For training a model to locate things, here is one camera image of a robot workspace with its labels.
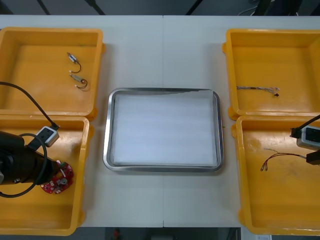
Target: white table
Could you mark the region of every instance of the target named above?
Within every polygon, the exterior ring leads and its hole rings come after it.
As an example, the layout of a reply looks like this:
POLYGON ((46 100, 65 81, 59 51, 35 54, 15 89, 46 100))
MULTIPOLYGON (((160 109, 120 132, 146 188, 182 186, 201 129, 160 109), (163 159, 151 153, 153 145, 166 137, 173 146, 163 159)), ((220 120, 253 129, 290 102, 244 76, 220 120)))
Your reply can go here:
POLYGON ((85 174, 84 227, 239 227, 239 182, 229 119, 229 28, 319 29, 315 17, 17 16, 0 28, 99 28, 103 55, 85 174), (220 173, 112 172, 102 160, 107 99, 120 87, 208 88, 220 97, 225 164, 220 173))

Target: yellow tray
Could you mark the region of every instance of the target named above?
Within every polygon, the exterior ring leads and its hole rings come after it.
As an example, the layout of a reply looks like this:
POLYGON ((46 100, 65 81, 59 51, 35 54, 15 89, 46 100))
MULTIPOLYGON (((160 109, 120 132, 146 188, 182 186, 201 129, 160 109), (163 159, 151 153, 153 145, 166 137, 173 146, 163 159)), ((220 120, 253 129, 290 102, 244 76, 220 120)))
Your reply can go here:
MULTIPOLYGON (((82 224, 85 162, 89 142, 94 134, 89 121, 81 116, 54 116, 60 125, 60 138, 50 148, 48 156, 71 165, 73 184, 60 194, 48 194, 35 186, 26 195, 17 198, 0 198, 0 234, 7 235, 56 235, 72 234, 82 224)), ((42 116, 0 115, 0 131, 12 134, 36 134, 48 120, 42 116)), ((25 137, 29 143, 32 137, 25 137)), ((31 183, 0 185, 5 194, 16 194, 27 189, 31 183)))
MULTIPOLYGON (((25 89, 48 115, 86 116, 93 120, 99 82, 103 33, 99 29, 6 27, 0 31, 0 81, 25 89), (88 81, 84 90, 69 76, 88 81)), ((0 115, 41 115, 20 91, 0 86, 0 115)))
POLYGON ((226 55, 230 109, 242 115, 320 114, 320 30, 229 29, 226 55), (277 87, 279 96, 245 87, 277 87))
MULTIPOLYGON (((238 159, 240 222, 254 234, 320 235, 320 167, 296 156, 311 150, 298 147, 291 129, 308 121, 298 116, 241 116, 232 127, 238 159)), ((312 124, 320 127, 320 122, 312 124)))

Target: white paper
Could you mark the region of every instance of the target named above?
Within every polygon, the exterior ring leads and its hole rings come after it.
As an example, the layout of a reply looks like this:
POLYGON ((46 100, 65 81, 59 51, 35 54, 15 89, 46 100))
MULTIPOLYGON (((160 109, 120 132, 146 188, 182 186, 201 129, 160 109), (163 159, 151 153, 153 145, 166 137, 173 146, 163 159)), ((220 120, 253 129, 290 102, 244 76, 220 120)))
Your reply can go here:
POLYGON ((115 96, 116 165, 217 166, 213 93, 115 96))

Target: metal tray rim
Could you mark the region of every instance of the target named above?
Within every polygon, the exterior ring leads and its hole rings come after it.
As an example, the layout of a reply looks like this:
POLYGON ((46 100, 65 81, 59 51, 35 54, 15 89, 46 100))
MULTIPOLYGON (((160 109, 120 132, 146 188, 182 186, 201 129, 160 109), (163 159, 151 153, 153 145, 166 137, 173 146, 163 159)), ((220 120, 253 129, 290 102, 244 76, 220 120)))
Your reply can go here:
POLYGON ((163 87, 139 87, 139 88, 116 88, 114 89, 108 99, 107 118, 105 123, 104 144, 103 144, 103 163, 111 171, 142 171, 142 172, 185 172, 185 173, 208 173, 216 172, 224 164, 224 144, 223 144, 223 131, 222 119, 220 110, 219 96, 211 89, 202 88, 163 88, 163 87), (198 92, 198 91, 212 91, 216 100, 216 115, 217 115, 217 131, 215 133, 216 154, 220 164, 214 167, 201 167, 201 166, 171 166, 171 165, 113 165, 110 160, 110 144, 112 139, 111 129, 113 126, 113 119, 111 115, 114 109, 114 99, 118 92, 123 91, 150 91, 150 92, 198 92))

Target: floor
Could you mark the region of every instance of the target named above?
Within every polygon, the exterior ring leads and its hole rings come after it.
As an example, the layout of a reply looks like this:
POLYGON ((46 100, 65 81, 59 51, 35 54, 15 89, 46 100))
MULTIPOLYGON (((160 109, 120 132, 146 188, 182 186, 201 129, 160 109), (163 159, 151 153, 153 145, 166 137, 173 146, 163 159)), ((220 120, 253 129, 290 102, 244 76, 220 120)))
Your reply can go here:
MULTIPOLYGON (((97 15, 85 0, 42 0, 51 15, 97 15)), ((185 15, 196 0, 96 0, 106 15, 185 15)), ((193 15, 236 16, 256 6, 255 0, 203 0, 193 15)), ((17 15, 44 15, 36 0, 2 0, 17 15)), ((303 0, 300 16, 308 16, 320 0, 303 0)))
MULTIPOLYGON (((0 240, 110 240, 114 230, 110 227, 79 227, 67 237, 0 236, 0 240)), ((120 228, 120 233, 123 240, 150 240, 151 236, 175 236, 176 240, 225 240, 229 228, 120 228)))

